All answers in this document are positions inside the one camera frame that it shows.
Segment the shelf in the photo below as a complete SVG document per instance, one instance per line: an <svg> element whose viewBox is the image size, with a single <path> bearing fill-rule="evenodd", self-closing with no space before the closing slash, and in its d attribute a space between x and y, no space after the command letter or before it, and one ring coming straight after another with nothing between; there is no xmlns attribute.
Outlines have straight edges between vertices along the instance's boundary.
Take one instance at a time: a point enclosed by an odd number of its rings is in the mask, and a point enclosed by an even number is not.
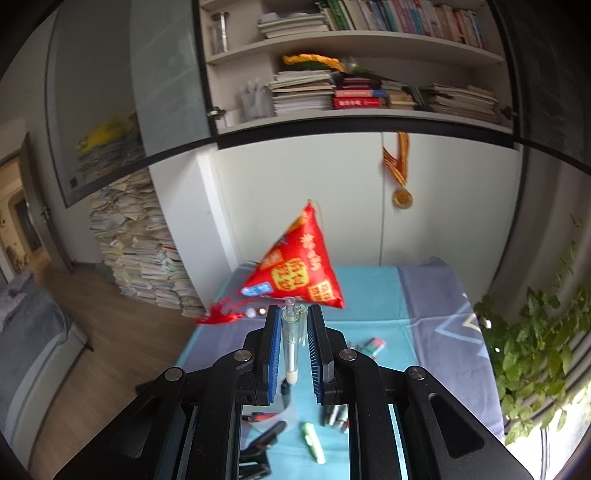
<svg viewBox="0 0 591 480"><path fill-rule="evenodd" d="M422 60L470 69L505 61L503 57L481 48L470 47L442 38L398 32L357 30L286 35L212 55L206 61L211 65L220 65L258 53L273 55L318 53L332 57Z"/></svg>
<svg viewBox="0 0 591 480"><path fill-rule="evenodd" d="M387 108L360 108L351 110L323 110L312 112L294 113L292 115L272 116L270 118L261 118L244 122L242 124L234 125L233 127L221 128L219 134L228 134L247 128L264 127L266 125L273 125L285 122L294 122L298 120L307 120L314 118L334 118L343 116L382 116L382 117L399 117L399 118L419 118L440 122L449 122L454 124L471 125L473 127L482 127L490 130L495 130L504 134L512 134L511 128L502 127L500 125L482 122L480 120L472 120L471 118L464 118L462 116L445 115L443 113L422 112L418 110L395 110Z"/></svg>
<svg viewBox="0 0 591 480"><path fill-rule="evenodd" d="M214 11L231 4L235 4L240 0L200 0L199 6L207 11ZM265 3L273 11L274 8L284 7L288 10L296 11L299 9L309 8L313 0L265 0ZM463 8L465 10L478 10L486 5L486 0L447 0L446 5L453 9Z"/></svg>

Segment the marker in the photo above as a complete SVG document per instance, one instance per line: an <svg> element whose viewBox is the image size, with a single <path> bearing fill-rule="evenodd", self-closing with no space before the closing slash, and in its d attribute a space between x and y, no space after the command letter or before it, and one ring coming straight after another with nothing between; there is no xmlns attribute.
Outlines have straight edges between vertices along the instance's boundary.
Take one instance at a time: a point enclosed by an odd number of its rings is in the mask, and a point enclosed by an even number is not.
<svg viewBox="0 0 591 480"><path fill-rule="evenodd" d="M339 405L335 405L334 407L332 407L332 410L330 411L330 417L329 417L329 422L328 424L332 427L335 424L336 421L336 417L339 415Z"/></svg>
<svg viewBox="0 0 591 480"><path fill-rule="evenodd" d="M324 457L324 452L322 450L322 445L320 444L320 440L318 439L318 435L316 435L316 431L314 430L314 425L311 423L302 423L301 424L302 432L304 432L304 440L308 444L310 448L310 453L316 463L324 464L326 463L326 458Z"/></svg>
<svg viewBox="0 0 591 480"><path fill-rule="evenodd" d="M343 425L345 424L345 422L349 419L349 410L347 409L347 405L343 405L340 408L340 412L339 412L339 416L336 419L336 423L335 426L338 429L343 428Z"/></svg>

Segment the blue tablecloth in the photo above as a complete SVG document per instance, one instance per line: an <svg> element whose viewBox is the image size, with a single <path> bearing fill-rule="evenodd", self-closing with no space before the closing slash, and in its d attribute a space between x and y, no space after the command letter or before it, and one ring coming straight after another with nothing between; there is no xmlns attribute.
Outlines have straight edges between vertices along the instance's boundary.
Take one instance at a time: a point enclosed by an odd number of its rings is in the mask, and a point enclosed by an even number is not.
<svg viewBox="0 0 591 480"><path fill-rule="evenodd" d="M238 299L234 292L251 270L251 265L237 269L220 298ZM324 319L331 328L357 344L372 337L382 338L387 346L378 355L380 365L400 371L410 365L424 366L489 430L502 437L501 410L482 334L461 284L447 265L433 259L416 267L337 267L335 273L346 308L323 307ZM268 303L268 299L252 299L249 306L257 308ZM178 365L186 371L210 367L221 356L242 347L246 334L263 325L261 317L199 326ZM280 379L283 371L281 355ZM315 463L300 430L292 429L282 433L268 452L272 477L348 478L347 435L319 425L321 408L313 393L307 348L300 349L298 378L292 398L299 420L317 426L327 462Z"/></svg>

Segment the gray blanket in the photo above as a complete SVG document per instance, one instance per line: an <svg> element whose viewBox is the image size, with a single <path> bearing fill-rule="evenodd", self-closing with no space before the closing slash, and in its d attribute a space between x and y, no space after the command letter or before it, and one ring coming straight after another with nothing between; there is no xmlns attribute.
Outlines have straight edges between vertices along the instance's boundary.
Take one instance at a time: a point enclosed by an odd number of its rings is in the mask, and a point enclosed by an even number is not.
<svg viewBox="0 0 591 480"><path fill-rule="evenodd" d="M20 407L56 345L66 341L72 320L48 292L23 273L2 294L25 297L0 333L0 430L10 442Z"/></svg>

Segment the wooden floor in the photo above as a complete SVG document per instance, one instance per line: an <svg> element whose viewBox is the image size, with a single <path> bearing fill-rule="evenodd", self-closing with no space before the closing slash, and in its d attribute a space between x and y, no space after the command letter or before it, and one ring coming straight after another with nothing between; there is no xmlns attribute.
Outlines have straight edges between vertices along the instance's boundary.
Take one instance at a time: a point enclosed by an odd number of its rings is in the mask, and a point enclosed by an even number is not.
<svg viewBox="0 0 591 480"><path fill-rule="evenodd" d="M91 266L39 276L95 349L75 363L37 438L29 470L35 480L50 480L135 397L135 385L175 363L194 320L120 295Z"/></svg>

